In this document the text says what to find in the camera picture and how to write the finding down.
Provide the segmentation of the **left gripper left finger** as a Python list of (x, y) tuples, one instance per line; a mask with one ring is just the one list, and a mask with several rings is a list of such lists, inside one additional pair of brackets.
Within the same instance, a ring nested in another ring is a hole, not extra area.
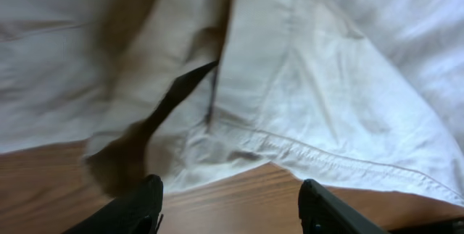
[(163, 182), (148, 175), (138, 187), (113, 199), (64, 234), (157, 234), (164, 215)]

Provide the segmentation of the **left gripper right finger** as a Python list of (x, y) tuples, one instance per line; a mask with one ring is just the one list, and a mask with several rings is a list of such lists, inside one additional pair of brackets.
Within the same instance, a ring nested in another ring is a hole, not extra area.
[(298, 208), (304, 234), (389, 234), (313, 179), (303, 181)]

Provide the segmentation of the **beige khaki shorts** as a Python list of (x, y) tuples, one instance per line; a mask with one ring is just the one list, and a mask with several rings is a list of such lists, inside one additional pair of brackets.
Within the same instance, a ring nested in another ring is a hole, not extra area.
[(1, 151), (120, 195), (268, 162), (463, 205), (463, 0), (1, 0)]

